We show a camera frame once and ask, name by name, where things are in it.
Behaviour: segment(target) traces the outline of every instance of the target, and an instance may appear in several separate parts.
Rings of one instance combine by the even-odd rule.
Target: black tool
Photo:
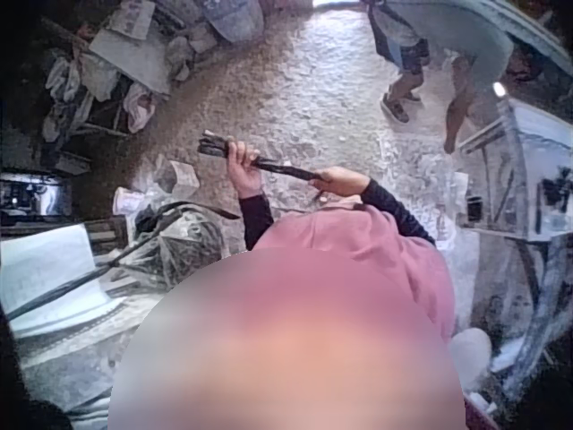
[[[204,155],[210,155],[212,157],[220,157],[226,159],[229,155],[229,139],[223,136],[219,136],[205,130],[202,137],[199,139],[199,153]],[[292,166],[281,166],[277,164],[274,159],[267,159],[265,157],[258,157],[252,162],[254,168],[259,168],[260,170],[266,170],[271,173],[279,173],[280,175],[289,175],[302,179],[303,181],[310,181],[312,179],[321,179],[321,176],[304,170],[302,168],[294,168]]]

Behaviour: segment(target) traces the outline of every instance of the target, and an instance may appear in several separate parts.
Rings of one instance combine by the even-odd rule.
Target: dusty floor
[[[364,13],[280,14],[269,19],[267,28],[263,42],[228,50],[175,90],[136,138],[97,147],[95,170],[78,186],[91,196],[88,202],[81,199],[81,212],[108,215],[114,190],[120,185],[144,188],[142,178],[160,153],[195,167],[201,181],[197,202],[238,212],[224,163],[196,153],[197,140],[208,128],[252,142],[265,155],[295,166],[341,165],[371,175],[437,235],[436,205],[449,204],[455,171],[454,161],[442,150],[453,91],[448,64],[428,71],[419,92],[423,106],[406,106],[410,125],[396,125],[382,114],[379,97],[398,71],[376,55]],[[305,183],[278,176],[265,176],[265,181],[277,213],[310,209],[314,191]],[[225,231],[231,250],[239,251],[240,222],[227,224]],[[477,234],[458,229],[444,251],[457,289],[461,327],[469,324],[479,240]]]

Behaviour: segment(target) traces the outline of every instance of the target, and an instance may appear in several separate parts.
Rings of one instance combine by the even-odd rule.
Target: person
[[[262,190],[261,172],[251,167],[258,152],[231,142],[229,178],[237,191],[248,251],[302,247],[333,251],[393,279],[421,306],[445,341],[454,329],[454,293],[448,268],[433,238],[391,193],[366,175],[340,168],[320,170],[310,185],[343,198],[320,211],[274,221]]]
[[[514,51],[512,39],[480,11],[477,2],[434,0],[374,1],[369,17],[378,53],[400,69],[381,99],[381,107],[400,123],[409,121],[401,100],[416,99],[429,63],[428,41],[459,53],[453,64],[456,90],[446,113],[444,150],[456,149],[456,138],[478,91],[490,89],[505,73]]]

